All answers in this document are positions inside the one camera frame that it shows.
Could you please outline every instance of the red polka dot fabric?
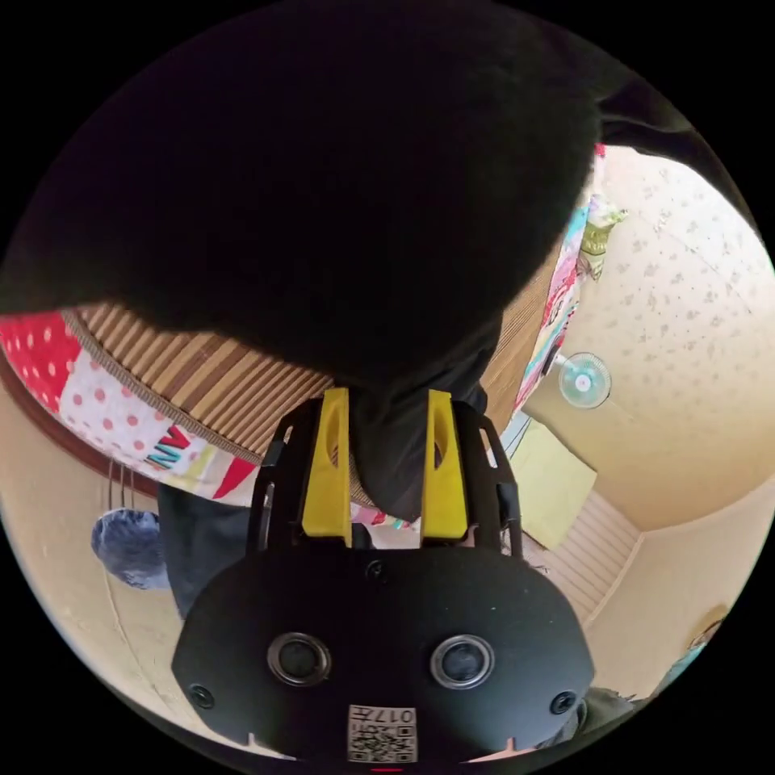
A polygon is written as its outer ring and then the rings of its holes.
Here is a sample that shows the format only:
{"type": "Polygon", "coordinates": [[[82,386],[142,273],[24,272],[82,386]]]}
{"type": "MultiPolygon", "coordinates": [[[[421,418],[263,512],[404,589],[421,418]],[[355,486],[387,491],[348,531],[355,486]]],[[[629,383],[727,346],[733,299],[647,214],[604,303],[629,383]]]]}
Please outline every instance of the red polka dot fabric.
{"type": "Polygon", "coordinates": [[[0,337],[9,363],[27,390],[49,412],[57,413],[65,384],[81,353],[62,315],[46,312],[2,318],[0,337]]]}
{"type": "Polygon", "coordinates": [[[81,348],[59,312],[0,318],[0,343],[39,403],[104,455],[201,497],[250,503],[257,467],[146,404],[81,348]]]}

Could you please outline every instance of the person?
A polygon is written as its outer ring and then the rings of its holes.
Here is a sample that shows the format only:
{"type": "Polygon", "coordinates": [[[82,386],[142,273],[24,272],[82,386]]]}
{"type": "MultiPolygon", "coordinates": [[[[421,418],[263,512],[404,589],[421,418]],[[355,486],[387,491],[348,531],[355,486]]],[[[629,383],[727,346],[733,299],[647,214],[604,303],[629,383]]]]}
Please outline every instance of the person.
{"type": "Polygon", "coordinates": [[[365,492],[414,519],[425,395],[484,408],[502,312],[596,142],[688,164],[755,228],[686,118],[565,30],[486,0],[277,3],[79,129],[8,245],[0,314],[110,300],[330,374],[365,492]]]}

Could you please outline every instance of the striped fabric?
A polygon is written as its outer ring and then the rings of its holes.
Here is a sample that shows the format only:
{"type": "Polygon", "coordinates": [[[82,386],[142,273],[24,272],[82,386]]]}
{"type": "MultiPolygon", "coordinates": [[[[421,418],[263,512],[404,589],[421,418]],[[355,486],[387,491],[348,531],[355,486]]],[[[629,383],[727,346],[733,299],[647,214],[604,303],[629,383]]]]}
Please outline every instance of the striped fabric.
{"type": "MultiPolygon", "coordinates": [[[[482,380],[498,433],[509,422],[541,325],[559,245],[505,313],[497,352],[482,380]]],[[[318,374],[214,333],[160,333],[110,304],[65,313],[91,356],[122,384],[214,446],[260,463],[288,411],[332,386],[318,374]]],[[[355,475],[353,501],[371,502],[355,475]]]]}

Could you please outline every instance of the qr code label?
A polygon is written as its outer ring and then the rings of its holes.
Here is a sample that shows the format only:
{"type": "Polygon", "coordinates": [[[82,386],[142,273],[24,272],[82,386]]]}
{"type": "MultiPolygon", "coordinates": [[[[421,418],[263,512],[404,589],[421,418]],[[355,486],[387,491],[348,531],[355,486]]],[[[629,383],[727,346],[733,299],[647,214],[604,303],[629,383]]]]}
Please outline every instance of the qr code label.
{"type": "Polygon", "coordinates": [[[351,705],[347,758],[367,763],[417,761],[417,713],[414,708],[351,705]]]}

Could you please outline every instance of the cream wall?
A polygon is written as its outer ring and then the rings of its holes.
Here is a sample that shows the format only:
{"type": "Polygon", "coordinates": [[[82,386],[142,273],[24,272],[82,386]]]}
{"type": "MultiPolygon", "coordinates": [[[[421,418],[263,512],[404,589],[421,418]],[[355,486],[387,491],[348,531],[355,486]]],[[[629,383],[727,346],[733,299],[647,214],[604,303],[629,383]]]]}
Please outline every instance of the cream wall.
{"type": "Polygon", "coordinates": [[[563,354],[591,351],[610,398],[571,407],[555,370],[525,411],[598,473],[641,530],[689,522],[775,471],[775,273],[720,194],[687,167],[608,148],[605,196],[629,209],[563,354]]]}
{"type": "Polygon", "coordinates": [[[645,697],[683,653],[709,611],[731,607],[775,512],[775,477],[684,525],[646,533],[616,591],[586,628],[595,683],[645,697]]]}
{"type": "MultiPolygon", "coordinates": [[[[173,678],[170,662],[181,622],[172,594],[132,589],[106,574],[92,554],[90,532],[107,508],[107,480],[31,425],[1,383],[0,429],[14,440],[0,447],[3,526],[65,640],[90,669],[135,702],[228,742],[199,721],[173,678]]],[[[136,506],[155,510],[142,496],[136,506]]]]}

